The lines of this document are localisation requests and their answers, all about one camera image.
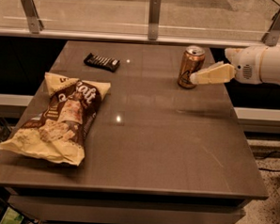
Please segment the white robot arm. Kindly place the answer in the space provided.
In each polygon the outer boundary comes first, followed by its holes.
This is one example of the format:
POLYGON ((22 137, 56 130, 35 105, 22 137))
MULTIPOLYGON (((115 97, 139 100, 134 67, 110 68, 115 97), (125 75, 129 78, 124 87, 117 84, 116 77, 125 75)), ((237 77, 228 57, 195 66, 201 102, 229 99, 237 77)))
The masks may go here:
POLYGON ((236 79, 241 84, 280 86, 280 46, 226 48, 225 56, 227 64, 219 61, 207 69, 193 72, 190 81, 196 85, 209 85, 236 79))

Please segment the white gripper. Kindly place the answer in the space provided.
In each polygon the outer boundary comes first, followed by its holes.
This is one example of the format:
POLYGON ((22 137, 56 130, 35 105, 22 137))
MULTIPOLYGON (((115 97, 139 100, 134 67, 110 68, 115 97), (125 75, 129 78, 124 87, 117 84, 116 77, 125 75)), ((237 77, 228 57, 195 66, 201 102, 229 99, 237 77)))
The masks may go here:
POLYGON ((261 84, 259 64, 264 50, 264 47, 258 46, 245 49, 226 48, 226 59, 235 67, 219 61, 207 67, 207 69, 203 68, 197 72, 193 72, 190 75, 190 81, 195 85, 223 84, 228 83, 235 76, 238 82, 242 84, 261 84))

